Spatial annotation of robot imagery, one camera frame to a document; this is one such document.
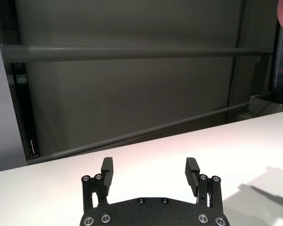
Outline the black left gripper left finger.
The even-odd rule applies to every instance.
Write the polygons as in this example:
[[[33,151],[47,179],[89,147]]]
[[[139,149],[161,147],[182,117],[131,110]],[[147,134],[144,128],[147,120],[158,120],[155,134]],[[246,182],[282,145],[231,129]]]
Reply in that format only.
[[[84,175],[81,178],[83,187],[83,210],[93,208],[93,193],[97,195],[98,207],[108,205],[107,196],[112,183],[113,173],[113,158],[105,157],[100,173],[96,174],[94,177]]]

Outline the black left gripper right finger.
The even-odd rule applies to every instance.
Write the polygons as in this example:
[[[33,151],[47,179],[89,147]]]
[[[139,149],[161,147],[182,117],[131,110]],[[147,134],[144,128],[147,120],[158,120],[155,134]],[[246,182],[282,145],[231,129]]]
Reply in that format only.
[[[192,157],[186,158],[185,175],[194,197],[197,198],[197,205],[223,210],[220,177],[208,178],[207,175],[200,174],[197,161]]]

